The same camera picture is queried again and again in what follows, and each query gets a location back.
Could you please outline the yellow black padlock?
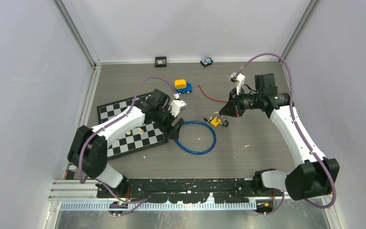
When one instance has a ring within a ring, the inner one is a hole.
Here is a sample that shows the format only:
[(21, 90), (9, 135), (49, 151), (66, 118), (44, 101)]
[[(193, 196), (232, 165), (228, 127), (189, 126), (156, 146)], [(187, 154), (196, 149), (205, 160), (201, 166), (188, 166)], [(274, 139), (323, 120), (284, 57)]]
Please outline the yellow black padlock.
[(219, 117), (219, 116), (209, 116), (209, 117), (205, 117), (203, 120), (213, 127), (218, 127), (218, 126), (228, 127), (229, 126), (229, 122), (226, 119)]

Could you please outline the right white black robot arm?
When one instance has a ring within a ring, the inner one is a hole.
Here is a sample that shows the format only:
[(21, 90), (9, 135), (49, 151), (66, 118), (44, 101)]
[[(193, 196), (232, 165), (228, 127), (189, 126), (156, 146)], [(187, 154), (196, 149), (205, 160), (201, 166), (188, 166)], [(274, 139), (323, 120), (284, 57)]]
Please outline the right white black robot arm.
[(232, 73), (230, 81), (235, 84), (229, 92), (226, 105), (219, 114), (241, 117), (246, 110), (258, 109), (264, 112), (277, 127), (292, 155), (295, 168), (292, 172), (265, 169), (255, 172), (253, 190), (265, 196), (272, 189), (287, 192), (293, 200), (334, 194), (340, 165), (336, 159), (329, 159), (316, 146), (298, 117), (288, 93), (279, 93), (275, 76), (256, 75), (255, 90), (246, 93), (243, 89), (245, 76)]

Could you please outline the black blue owl toy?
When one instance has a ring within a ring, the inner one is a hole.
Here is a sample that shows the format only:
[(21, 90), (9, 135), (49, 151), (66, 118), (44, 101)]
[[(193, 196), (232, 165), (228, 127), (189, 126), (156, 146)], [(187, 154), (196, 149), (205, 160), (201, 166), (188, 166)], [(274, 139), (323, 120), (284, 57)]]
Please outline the black blue owl toy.
[(211, 66), (213, 64), (213, 62), (214, 62), (213, 59), (210, 57), (206, 57), (206, 58), (203, 58), (200, 60), (200, 64), (203, 67)]

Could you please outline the perforated metal rail strip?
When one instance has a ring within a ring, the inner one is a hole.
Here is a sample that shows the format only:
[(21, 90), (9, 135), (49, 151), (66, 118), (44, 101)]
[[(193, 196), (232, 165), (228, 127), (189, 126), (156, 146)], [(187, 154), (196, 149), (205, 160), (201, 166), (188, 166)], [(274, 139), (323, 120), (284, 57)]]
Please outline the perforated metal rail strip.
[[(136, 207), (137, 204), (127, 204), (120, 201), (63, 201), (60, 211), (128, 211)], [(178, 202), (173, 204), (166, 203), (143, 203), (137, 211), (201, 211), (201, 210), (256, 210), (256, 201), (248, 200), (242, 203), (215, 203), (208, 200), (204, 203), (184, 204)]]

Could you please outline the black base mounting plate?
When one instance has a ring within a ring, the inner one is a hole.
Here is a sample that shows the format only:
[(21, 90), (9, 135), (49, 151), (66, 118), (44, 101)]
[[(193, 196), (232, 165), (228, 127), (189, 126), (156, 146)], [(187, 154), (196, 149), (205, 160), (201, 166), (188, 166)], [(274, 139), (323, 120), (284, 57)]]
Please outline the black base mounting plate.
[(278, 189), (261, 188), (251, 178), (125, 178), (116, 188), (96, 185), (98, 198), (126, 198), (132, 203), (244, 203), (247, 198), (282, 200)]

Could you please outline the blue yellow toy car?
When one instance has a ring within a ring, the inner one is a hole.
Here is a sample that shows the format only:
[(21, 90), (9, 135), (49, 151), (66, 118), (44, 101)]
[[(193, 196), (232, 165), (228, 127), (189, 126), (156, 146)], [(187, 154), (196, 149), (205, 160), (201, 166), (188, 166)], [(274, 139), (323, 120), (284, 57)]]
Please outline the blue yellow toy car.
[(190, 94), (193, 92), (191, 83), (187, 82), (185, 79), (175, 80), (174, 87), (178, 94)]

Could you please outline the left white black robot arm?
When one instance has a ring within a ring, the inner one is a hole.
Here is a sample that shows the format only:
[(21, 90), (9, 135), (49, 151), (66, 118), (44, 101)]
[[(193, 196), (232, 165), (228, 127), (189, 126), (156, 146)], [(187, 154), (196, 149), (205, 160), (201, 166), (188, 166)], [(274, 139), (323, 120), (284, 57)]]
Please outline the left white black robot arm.
[(109, 187), (109, 192), (120, 198), (126, 194), (127, 185), (124, 175), (107, 162), (107, 150), (111, 144), (127, 131), (153, 122), (166, 138), (177, 140), (184, 122), (178, 114), (187, 103), (174, 94), (170, 96), (155, 89), (147, 98), (133, 98), (132, 104), (119, 115), (94, 126), (80, 126), (73, 138), (67, 160), (81, 173), (97, 179)]

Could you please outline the light wooden chess pawn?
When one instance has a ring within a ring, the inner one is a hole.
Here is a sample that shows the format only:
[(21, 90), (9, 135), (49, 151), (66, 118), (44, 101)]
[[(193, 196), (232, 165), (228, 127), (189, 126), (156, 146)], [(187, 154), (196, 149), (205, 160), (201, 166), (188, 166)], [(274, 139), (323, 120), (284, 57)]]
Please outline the light wooden chess pawn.
[(143, 130), (143, 129), (138, 128), (138, 130), (139, 130), (139, 134), (140, 134), (140, 135), (142, 135), (142, 134), (144, 133), (144, 130)]

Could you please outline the black white chessboard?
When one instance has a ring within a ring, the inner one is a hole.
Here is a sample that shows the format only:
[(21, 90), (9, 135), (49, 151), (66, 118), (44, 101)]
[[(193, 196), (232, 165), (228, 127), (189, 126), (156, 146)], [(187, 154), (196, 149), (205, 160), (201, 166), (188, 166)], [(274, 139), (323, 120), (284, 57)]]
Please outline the black white chessboard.
[[(109, 121), (113, 117), (125, 111), (132, 104), (132, 98), (122, 99), (116, 102), (97, 106), (99, 124)], [(139, 134), (138, 128), (144, 130)], [(107, 158), (115, 159), (138, 151), (168, 143), (168, 139), (160, 131), (154, 122), (145, 122), (142, 126), (131, 130), (131, 135), (123, 135), (117, 139), (107, 150)]]

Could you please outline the small black square box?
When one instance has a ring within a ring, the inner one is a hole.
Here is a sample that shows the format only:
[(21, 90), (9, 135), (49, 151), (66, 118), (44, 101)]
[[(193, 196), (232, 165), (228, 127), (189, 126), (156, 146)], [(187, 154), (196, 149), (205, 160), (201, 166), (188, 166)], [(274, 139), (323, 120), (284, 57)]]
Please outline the small black square box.
[(167, 57), (155, 57), (155, 67), (166, 67), (167, 66)]

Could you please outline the blue ring hoop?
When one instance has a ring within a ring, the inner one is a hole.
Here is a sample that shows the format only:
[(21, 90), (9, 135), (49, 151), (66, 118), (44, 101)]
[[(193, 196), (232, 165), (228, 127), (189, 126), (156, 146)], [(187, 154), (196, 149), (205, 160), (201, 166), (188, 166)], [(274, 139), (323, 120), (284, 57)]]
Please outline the blue ring hoop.
[(185, 121), (183, 123), (183, 125), (202, 125), (202, 126), (205, 126), (206, 128), (208, 128), (212, 134), (212, 137), (213, 137), (213, 142), (212, 144), (210, 145), (210, 147), (204, 151), (193, 151), (193, 150), (190, 150), (188, 148), (186, 148), (185, 146), (183, 146), (178, 140), (174, 140), (174, 142), (177, 144), (177, 146), (182, 149), (183, 151), (191, 154), (191, 155), (204, 155), (204, 154), (207, 154), (209, 152), (211, 152), (215, 145), (216, 145), (216, 142), (217, 142), (217, 136), (216, 136), (216, 133), (215, 131), (208, 125), (206, 124), (205, 122), (201, 122), (201, 121)]

